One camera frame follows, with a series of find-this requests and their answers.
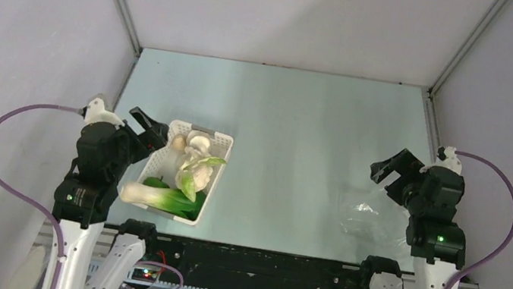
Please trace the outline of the white cauliflower with green leaves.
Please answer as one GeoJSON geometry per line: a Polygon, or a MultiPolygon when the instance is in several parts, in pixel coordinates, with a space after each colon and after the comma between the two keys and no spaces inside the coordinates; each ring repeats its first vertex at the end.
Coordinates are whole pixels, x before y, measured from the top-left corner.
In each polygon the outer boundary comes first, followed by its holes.
{"type": "Polygon", "coordinates": [[[177,163],[176,187],[193,203],[197,199],[196,194],[209,184],[213,167],[226,164],[224,159],[215,156],[199,158],[183,155],[177,163]]]}

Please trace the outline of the clear zip top bag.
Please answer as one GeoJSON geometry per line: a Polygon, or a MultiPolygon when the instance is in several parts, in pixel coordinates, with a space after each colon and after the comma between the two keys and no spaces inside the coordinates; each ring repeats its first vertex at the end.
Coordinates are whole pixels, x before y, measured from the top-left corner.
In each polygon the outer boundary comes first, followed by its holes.
{"type": "Polygon", "coordinates": [[[337,199],[342,230],[364,246],[378,246],[397,255],[408,249],[405,230],[409,213],[381,188],[345,188],[337,199]]]}

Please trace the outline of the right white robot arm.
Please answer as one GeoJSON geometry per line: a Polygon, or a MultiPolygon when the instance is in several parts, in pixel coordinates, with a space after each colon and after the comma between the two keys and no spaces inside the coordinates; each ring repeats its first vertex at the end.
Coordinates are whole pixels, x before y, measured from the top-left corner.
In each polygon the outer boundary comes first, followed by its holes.
{"type": "MultiPolygon", "coordinates": [[[[466,238],[453,218],[465,182],[455,157],[442,160],[438,165],[425,166],[403,149],[370,166],[374,183],[398,174],[384,190],[409,214],[406,243],[413,258],[415,289],[458,289],[455,276],[464,267],[466,238]]],[[[357,289],[403,289],[397,262],[369,256],[364,264],[369,270],[357,276],[357,289]]]]}

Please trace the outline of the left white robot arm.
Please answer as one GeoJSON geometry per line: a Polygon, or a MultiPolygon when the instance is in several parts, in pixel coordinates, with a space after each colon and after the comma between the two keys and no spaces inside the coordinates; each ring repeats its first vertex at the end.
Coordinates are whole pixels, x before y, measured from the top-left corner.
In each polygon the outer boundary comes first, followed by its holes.
{"type": "Polygon", "coordinates": [[[156,258],[156,226],[128,219],[119,226],[103,263],[89,273],[124,173],[168,142],[167,124],[154,121],[140,108],[129,113],[142,133],[110,112],[100,97],[80,110],[85,124],[77,140],[77,156],[54,193],[52,246],[58,260],[54,273],[44,280],[49,289],[120,289],[137,262],[156,258]]]}

